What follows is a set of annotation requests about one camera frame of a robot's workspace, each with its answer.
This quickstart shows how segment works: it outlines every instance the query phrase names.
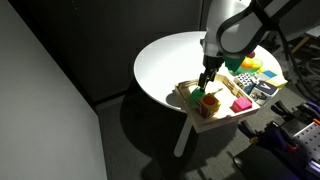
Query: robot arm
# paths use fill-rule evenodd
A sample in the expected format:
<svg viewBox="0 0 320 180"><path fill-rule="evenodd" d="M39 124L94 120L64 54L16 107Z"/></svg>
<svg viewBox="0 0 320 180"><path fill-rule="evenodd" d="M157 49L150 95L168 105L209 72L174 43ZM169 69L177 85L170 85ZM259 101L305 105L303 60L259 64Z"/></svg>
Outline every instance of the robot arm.
<svg viewBox="0 0 320 180"><path fill-rule="evenodd" d="M207 33L202 40L206 67L199 87L205 90L221 65L236 71L244 57L251 53L267 31L277 27L279 19L300 0L213 0Z"/></svg>

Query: black cable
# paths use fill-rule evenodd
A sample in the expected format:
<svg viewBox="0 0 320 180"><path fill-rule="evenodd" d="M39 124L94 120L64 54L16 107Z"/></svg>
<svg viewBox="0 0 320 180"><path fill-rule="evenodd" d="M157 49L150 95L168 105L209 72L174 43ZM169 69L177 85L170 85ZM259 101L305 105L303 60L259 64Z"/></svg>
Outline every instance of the black cable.
<svg viewBox="0 0 320 180"><path fill-rule="evenodd" d="M302 83L303 87L307 90L307 92L309 93L309 95L310 95L311 97L308 96L307 94L305 94L304 91L302 91L302 89L300 88L300 86L298 85L298 83L295 83L295 82L294 82L294 85L296 86L296 88L298 89L298 91L299 91L305 98L307 98L308 100L313 101L313 102L314 102L314 100L316 100L317 102L315 102L315 103L318 104L318 102L320 101L320 98L317 97L317 96L316 96L312 91L310 91L310 89L307 87L305 81L303 80L303 78L302 78L302 76L301 76L300 70L299 70L299 68L298 68L298 66L297 66L297 63L296 63L296 61L295 61L295 58L294 58L294 56L293 56L293 54L292 54L292 52L291 52L291 50L290 50L290 48L289 48L289 44L288 44L288 42L287 42L287 40L286 40L283 32L281 31L281 29L280 29L279 26L277 26L276 29L277 29L277 31L278 31L278 33L279 33L279 35L280 35L281 41L282 41L282 45L283 45L283 48L284 48L286 60L287 60L288 62L290 62L290 60L291 60L291 63L292 63L292 65L293 65L293 68L294 68L296 74L298 75L299 81Z"/></svg>

